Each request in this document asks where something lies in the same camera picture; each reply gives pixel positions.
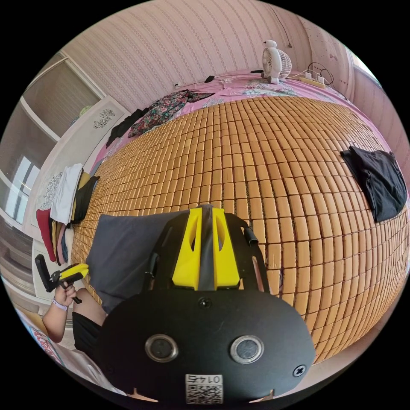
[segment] pink bed sheet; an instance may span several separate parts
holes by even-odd
[[[313,85],[302,83],[294,79],[280,81],[279,84],[270,84],[266,79],[261,78],[258,73],[249,73],[248,70],[228,73],[224,76],[216,77],[209,83],[197,83],[182,87],[181,89],[189,89],[204,93],[215,93],[209,98],[187,103],[180,111],[178,111],[171,119],[180,117],[181,115],[200,110],[201,108],[209,107],[216,104],[222,104],[228,101],[243,100],[256,97],[306,97],[314,100],[329,101],[332,103],[349,107],[356,115],[374,132],[385,149],[390,150],[381,133],[377,130],[371,120],[355,107],[344,96],[331,87],[326,89],[318,88]],[[131,142],[137,137],[128,138],[129,130],[123,137],[116,139],[108,148],[105,146],[98,153],[94,164],[102,160],[103,162],[118,152],[122,147]]]

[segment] striped wallpaper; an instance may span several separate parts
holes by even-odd
[[[372,120],[383,135],[410,187],[410,144],[397,111],[386,93],[369,75],[355,68],[354,78],[352,102]]]
[[[305,70],[312,53],[302,22],[274,10],[256,0],[154,0],[102,20],[63,50],[134,111],[172,92],[176,82],[261,68],[267,39],[289,55],[294,70]]]
[[[410,146],[389,98],[354,68],[342,43],[279,7],[256,0],[154,0],[98,22],[63,50],[132,112],[172,92],[176,82],[261,68],[267,39],[289,55],[293,71],[318,62],[332,72],[335,88],[374,122],[410,183]]]

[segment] screw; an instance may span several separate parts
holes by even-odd
[[[211,307],[212,302],[209,298],[200,298],[198,301],[198,305],[201,309],[208,309]]]
[[[306,371],[306,366],[304,364],[299,365],[296,367],[296,369],[293,371],[293,377],[299,377],[302,376],[302,374]]]

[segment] leg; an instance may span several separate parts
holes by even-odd
[[[107,315],[87,289],[78,289],[77,296],[82,303],[73,305],[74,346],[95,361],[94,346]]]
[[[102,326],[107,314],[103,308],[94,300],[90,293],[85,288],[78,289],[77,297],[82,300],[79,305],[73,304],[73,312],[87,317],[94,323]]]

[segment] white fan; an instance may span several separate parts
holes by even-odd
[[[289,56],[282,50],[276,48],[276,41],[266,40],[266,45],[262,54],[264,71],[262,78],[267,78],[271,84],[279,84],[279,78],[287,77],[292,70],[292,62]]]

